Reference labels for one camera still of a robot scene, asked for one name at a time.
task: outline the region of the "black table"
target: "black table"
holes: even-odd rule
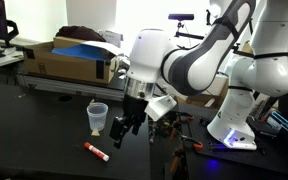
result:
[[[101,137],[91,137],[86,107],[91,98],[0,85],[0,178],[150,179],[147,122],[128,133],[120,150],[109,137],[122,102],[109,106]],[[90,142],[108,162],[83,147]]]
[[[196,136],[202,130],[199,127],[197,130],[200,132],[192,132],[191,126],[197,126],[197,121],[199,121],[200,117],[212,120],[213,117],[216,115],[217,110],[191,106],[191,105],[180,105],[179,110],[183,112],[188,112],[194,115],[194,121],[188,123],[182,123],[182,132],[185,135],[192,136],[195,139],[203,142],[204,149],[203,151],[207,151],[207,144],[208,140],[203,139],[202,136]],[[281,144],[281,146],[288,146],[288,143]],[[272,153],[272,151],[279,151],[280,146],[276,146],[276,149],[270,149],[268,153]],[[232,151],[229,152],[231,155],[235,153],[235,157],[232,159],[238,158],[250,158],[250,159],[242,159],[240,160],[243,163],[237,163],[234,160],[230,160],[229,156],[223,156],[225,159],[216,157],[215,154],[209,153],[206,155],[205,153],[199,152],[196,153],[192,150],[190,143],[185,143],[185,155],[186,155],[186,162],[188,167],[188,174],[189,179],[288,179],[288,172],[279,172],[272,169],[279,169],[280,167],[276,167],[281,165],[279,158],[283,158],[283,160],[287,159],[288,154],[283,157],[277,157],[276,159],[269,159],[270,156],[268,155],[257,155],[254,157],[260,157],[258,159],[252,159],[252,156],[258,152],[239,152],[239,151]],[[259,167],[248,164],[248,161],[252,160],[254,164],[255,161],[266,161],[268,166],[270,167]]]

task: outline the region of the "red marker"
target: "red marker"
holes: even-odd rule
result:
[[[84,147],[89,149],[92,153],[94,153],[97,157],[103,159],[104,161],[108,161],[110,158],[108,155],[104,154],[102,151],[98,150],[96,147],[92,146],[90,143],[84,143]]]

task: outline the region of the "blue cover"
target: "blue cover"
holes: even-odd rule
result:
[[[54,48],[52,50],[52,53],[65,56],[79,57],[89,60],[97,60],[97,61],[104,60],[100,48],[85,44],[79,44],[68,48]]]

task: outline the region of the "plastic cup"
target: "plastic cup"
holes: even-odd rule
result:
[[[86,108],[90,128],[93,131],[104,129],[108,106],[104,103],[92,103]]]

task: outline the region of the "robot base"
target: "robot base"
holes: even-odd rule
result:
[[[230,149],[256,150],[255,135],[244,121],[237,125],[230,119],[217,115],[207,126],[208,132]]]

